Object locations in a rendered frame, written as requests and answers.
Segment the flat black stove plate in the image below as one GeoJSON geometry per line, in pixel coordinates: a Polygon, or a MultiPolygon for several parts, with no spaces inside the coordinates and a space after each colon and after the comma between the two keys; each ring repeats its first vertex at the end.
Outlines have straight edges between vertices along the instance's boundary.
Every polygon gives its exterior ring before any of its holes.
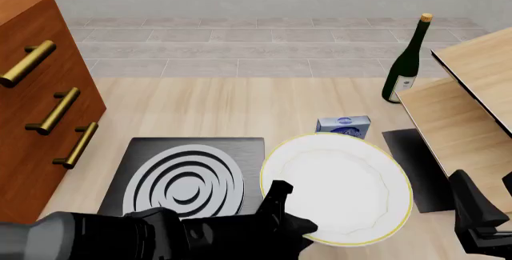
{"type": "Polygon", "coordinates": [[[180,218],[253,214],[262,202],[263,138],[133,138],[98,210],[167,208],[180,218]]]}

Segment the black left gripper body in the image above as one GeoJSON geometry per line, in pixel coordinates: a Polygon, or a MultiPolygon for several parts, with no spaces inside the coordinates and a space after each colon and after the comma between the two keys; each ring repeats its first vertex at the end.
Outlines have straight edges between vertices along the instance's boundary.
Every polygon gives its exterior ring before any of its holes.
{"type": "Polygon", "coordinates": [[[312,240],[286,235],[281,214],[252,214],[182,221],[185,260],[298,260],[312,240]]]}

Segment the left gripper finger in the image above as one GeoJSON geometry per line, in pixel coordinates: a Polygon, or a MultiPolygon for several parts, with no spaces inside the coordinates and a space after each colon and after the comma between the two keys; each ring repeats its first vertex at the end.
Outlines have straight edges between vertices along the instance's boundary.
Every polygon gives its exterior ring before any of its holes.
{"type": "Polygon", "coordinates": [[[292,214],[285,214],[284,216],[284,231],[286,235],[302,237],[318,230],[318,226],[306,218],[299,218],[292,214]]]}
{"type": "Polygon", "coordinates": [[[259,214],[283,214],[286,198],[293,192],[293,186],[285,180],[273,180],[271,187],[258,208],[259,214]]]}

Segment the blue printed box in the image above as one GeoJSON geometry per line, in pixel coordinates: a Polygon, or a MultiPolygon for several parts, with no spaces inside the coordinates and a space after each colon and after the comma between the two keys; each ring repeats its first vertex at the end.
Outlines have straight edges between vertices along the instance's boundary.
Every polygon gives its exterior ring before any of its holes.
{"type": "Polygon", "coordinates": [[[346,118],[319,118],[315,132],[330,132],[346,134],[351,137],[364,139],[371,120],[367,116],[354,116],[346,118]]]}

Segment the pale wooden shelf unit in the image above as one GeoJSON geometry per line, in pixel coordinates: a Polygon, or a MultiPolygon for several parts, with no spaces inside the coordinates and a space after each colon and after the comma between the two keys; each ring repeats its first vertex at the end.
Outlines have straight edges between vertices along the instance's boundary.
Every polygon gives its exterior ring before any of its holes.
{"type": "Polygon", "coordinates": [[[512,213],[512,27],[431,54],[450,76],[400,92],[405,111],[446,175],[464,170],[512,213]]]}

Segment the dark green wine bottle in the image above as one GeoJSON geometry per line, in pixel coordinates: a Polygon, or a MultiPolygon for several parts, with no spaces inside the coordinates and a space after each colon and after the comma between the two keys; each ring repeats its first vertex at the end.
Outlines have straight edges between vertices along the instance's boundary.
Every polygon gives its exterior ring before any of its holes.
{"type": "Polygon", "coordinates": [[[400,103],[398,92],[413,86],[419,70],[421,45],[432,18],[432,14],[422,14],[410,43],[391,66],[382,88],[382,98],[389,103],[400,103]]]}

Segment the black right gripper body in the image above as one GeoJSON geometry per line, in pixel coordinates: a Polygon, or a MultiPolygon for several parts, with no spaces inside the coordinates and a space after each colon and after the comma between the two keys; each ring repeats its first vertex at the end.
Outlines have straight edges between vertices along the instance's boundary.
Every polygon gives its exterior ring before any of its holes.
{"type": "Polygon", "coordinates": [[[469,228],[455,223],[455,233],[467,254],[512,256],[512,230],[497,230],[501,223],[486,223],[469,228]]]}

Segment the white plate with yellow rim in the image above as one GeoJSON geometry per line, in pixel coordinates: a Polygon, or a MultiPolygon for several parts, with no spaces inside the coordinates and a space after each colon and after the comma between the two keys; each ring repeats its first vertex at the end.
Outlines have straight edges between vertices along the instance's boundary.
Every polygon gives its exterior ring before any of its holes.
{"type": "Polygon", "coordinates": [[[304,237],[330,246],[367,246],[390,238],[414,206],[400,165],[377,146],[344,134],[304,134],[276,146],[262,164],[262,194],[275,180],[293,187],[285,212],[318,226],[304,237]]]}

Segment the wooden cabinet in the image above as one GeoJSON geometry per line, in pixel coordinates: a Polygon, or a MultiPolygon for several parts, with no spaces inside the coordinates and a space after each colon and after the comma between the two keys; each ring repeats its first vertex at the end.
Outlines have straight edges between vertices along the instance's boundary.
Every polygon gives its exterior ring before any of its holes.
{"type": "Polygon", "coordinates": [[[106,106],[55,0],[0,0],[0,76],[26,56],[26,46],[52,41],[56,50],[14,88],[0,85],[0,222],[36,221],[68,171],[66,158],[106,106]],[[25,130],[56,106],[54,93],[81,93],[48,136],[25,130]]]}

